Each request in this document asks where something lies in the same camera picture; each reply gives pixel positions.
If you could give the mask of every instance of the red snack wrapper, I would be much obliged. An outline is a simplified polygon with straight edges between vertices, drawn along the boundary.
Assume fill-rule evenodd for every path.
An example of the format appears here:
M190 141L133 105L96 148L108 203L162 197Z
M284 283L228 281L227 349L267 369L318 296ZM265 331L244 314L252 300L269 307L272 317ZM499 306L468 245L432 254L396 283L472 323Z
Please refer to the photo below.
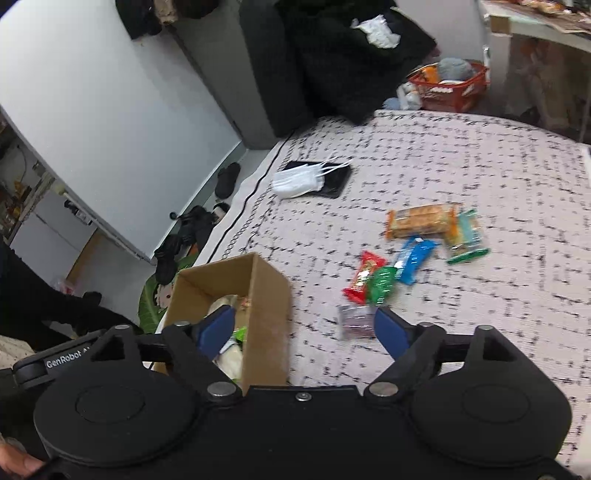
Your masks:
M361 252L361 266L357 270L357 273L353 277L353 280L351 280L349 286L343 289L345 297L350 301L365 305L368 280L374 271L383 267L387 263L388 261L379 255L368 252L367 250Z

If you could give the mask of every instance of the plastic basket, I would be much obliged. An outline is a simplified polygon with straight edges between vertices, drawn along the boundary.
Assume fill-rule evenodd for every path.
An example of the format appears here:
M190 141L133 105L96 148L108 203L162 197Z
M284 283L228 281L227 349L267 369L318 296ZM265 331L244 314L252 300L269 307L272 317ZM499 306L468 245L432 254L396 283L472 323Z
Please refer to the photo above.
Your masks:
M410 74L408 81L417 87L425 110L438 112L465 113L472 109L486 92L488 70L482 63L470 62L476 74L470 79L456 85L425 82L421 70Z

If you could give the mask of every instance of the floor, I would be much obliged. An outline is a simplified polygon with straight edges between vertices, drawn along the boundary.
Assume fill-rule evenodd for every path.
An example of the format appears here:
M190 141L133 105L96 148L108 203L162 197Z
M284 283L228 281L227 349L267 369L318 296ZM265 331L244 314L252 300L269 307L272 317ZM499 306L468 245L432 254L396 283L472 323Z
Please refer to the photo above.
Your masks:
M238 191L244 179L252 175L268 153L268 150L246 151L238 161L242 170L234 192ZM232 198L233 195L224 201L231 204ZM215 195L211 194L203 206L211 211L218 202ZM76 292L81 295L85 291L99 291L103 295L101 303L103 307L138 323L139 295L144 283L155 270L154 265L133 257L102 236L91 259L80 274L76 284Z

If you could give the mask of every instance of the human hand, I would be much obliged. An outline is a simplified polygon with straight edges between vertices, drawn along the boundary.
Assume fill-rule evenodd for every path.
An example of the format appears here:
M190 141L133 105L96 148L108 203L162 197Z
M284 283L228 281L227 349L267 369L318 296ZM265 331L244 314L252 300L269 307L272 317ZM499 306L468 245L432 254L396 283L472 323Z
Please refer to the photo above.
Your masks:
M0 445L0 468L6 473L27 477L42 466L42 461L20 451L9 443Z

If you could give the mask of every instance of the black shoe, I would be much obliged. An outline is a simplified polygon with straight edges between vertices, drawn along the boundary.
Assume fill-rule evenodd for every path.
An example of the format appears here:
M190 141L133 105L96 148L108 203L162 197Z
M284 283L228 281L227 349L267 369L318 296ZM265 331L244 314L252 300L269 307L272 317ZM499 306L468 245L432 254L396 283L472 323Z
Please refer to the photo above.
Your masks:
M219 199L227 199L233 192L236 186L236 180L240 173L240 165L236 162L230 163L226 168L221 169L217 173L216 197Z
M160 285L168 285L174 280L174 276L177 274L177 264L174 261L174 256L180 249L181 238L178 235L169 235L154 252L154 256L158 259L155 278Z
M205 247L215 224L216 216L210 212L207 212L207 215L204 215L193 222L195 244L199 247L199 251L203 250L203 247Z
M100 305L100 301L103 299L103 296L97 291L87 291L84 295L82 295L82 298L88 303L92 303L94 306L98 307Z
M195 221L208 215L208 211L200 205L195 205L191 211L180 216L181 226L178 229L178 236L183 245L193 245L195 243Z

